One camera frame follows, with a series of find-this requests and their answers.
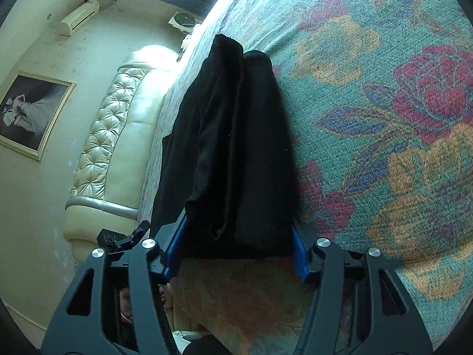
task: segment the floral bedspread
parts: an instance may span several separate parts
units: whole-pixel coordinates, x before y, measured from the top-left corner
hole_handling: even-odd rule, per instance
[[[473,296],[472,32],[456,0],[219,0],[166,96],[140,218],[151,215],[161,139],[223,33],[273,62],[301,219],[346,249],[400,258],[437,348]],[[185,260],[171,287],[235,355],[291,354],[313,291],[287,257]],[[347,330],[345,313],[338,348]]]

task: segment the wall-mounted air conditioner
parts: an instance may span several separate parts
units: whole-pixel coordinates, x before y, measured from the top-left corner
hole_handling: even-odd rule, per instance
[[[99,9],[97,0],[87,1],[59,23],[59,34],[72,36],[89,18],[95,16]]]
[[[171,17],[171,20],[169,20],[169,24],[174,28],[178,28],[181,32],[191,33],[196,24],[202,24],[202,21],[197,20],[190,14],[176,12],[174,16]]]

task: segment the wall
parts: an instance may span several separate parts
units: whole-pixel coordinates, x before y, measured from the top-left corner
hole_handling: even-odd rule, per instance
[[[144,3],[137,0],[134,6]],[[0,295],[42,328],[74,276],[70,245],[62,237],[64,205],[91,122],[116,70],[134,50],[159,44],[178,51],[184,38],[167,24],[174,7],[154,5],[144,12],[130,4],[107,8],[104,2],[103,10],[70,38],[59,36],[55,25],[46,27],[0,87],[5,91],[19,70],[77,83],[40,162],[0,145]]]
[[[114,0],[98,0],[98,2],[100,3],[101,9],[103,9],[104,7],[109,7]],[[117,4],[119,7],[134,7],[139,9],[141,12],[158,16],[160,17],[160,20],[166,22],[169,22],[176,12],[190,13],[184,9],[177,8],[159,0],[117,0]]]
[[[18,0],[0,28],[0,83],[48,26],[62,20],[83,2],[84,0]]]
[[[11,315],[13,321],[20,328],[21,332],[23,332],[23,335],[30,341],[30,343],[36,348],[41,348],[41,344],[44,340],[44,334],[46,333],[44,329],[30,323],[27,319],[18,315],[10,308],[7,308],[7,311]]]

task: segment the folded black fabric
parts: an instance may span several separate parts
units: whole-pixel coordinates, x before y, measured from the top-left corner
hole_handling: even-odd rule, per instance
[[[214,335],[205,335],[193,340],[182,355],[233,355]]]
[[[187,257],[292,253],[296,174],[271,61],[221,34],[163,138],[150,236],[183,207]]]

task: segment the black and white photograph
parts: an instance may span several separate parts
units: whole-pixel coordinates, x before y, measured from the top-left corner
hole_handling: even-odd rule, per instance
[[[41,160],[75,83],[19,73],[0,103],[0,143]]]

